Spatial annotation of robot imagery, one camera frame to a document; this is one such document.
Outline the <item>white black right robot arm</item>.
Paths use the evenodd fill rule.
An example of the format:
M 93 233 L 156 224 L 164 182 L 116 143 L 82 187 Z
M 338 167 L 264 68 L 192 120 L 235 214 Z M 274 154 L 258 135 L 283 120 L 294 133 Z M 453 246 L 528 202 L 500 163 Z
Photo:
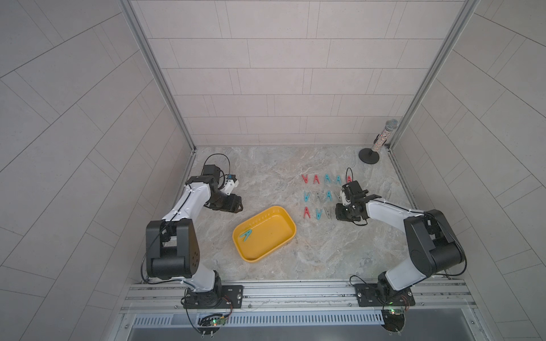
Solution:
M 425 279 L 466 263 L 466 254 L 444 214 L 439 210 L 411 210 L 378 196 L 338 203 L 337 220 L 359 224 L 379 220 L 402 231 L 408 257 L 378 276 L 377 291 L 382 301 Z

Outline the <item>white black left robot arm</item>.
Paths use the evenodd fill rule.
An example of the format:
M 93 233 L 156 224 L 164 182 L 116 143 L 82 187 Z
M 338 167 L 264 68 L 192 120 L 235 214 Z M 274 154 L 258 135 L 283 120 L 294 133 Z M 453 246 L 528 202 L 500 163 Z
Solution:
M 200 263 L 200 249 L 194 223 L 203 208 L 228 213 L 243 210 L 242 198 L 233 193 L 236 177 L 193 176 L 173 209 L 146 226 L 146 258 L 141 275 L 148 284 L 177 281 L 194 293 L 207 293 L 220 285 L 218 274 Z

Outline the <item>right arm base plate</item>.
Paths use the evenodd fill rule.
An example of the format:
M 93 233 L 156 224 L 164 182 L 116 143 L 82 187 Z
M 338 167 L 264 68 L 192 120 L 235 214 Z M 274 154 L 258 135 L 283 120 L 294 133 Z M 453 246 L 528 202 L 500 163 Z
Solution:
M 402 291 L 395 291 L 394 293 L 387 294 L 384 298 L 382 298 L 377 284 L 359 283 L 354 284 L 353 287 L 355 289 L 355 295 L 359 307 L 411 307 L 416 304 L 411 288 L 406 288 Z

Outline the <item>yellow plastic storage tray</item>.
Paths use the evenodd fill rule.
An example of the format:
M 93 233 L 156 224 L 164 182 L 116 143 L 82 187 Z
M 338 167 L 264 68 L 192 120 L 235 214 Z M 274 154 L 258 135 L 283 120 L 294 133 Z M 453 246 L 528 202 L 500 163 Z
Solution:
M 240 235 L 252 230 L 246 242 Z M 240 257 L 255 263 L 290 242 L 297 234 L 297 226 L 281 206 L 272 206 L 247 219 L 233 230 L 233 242 Z

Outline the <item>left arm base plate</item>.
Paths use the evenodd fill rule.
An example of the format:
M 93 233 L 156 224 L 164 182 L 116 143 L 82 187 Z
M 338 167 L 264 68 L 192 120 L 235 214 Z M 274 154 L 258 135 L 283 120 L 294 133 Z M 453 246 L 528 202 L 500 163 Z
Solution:
M 194 293 L 189 291 L 183 297 L 185 309 L 231 309 L 241 308 L 244 286 L 227 285 L 221 289 L 215 287 L 212 291 Z

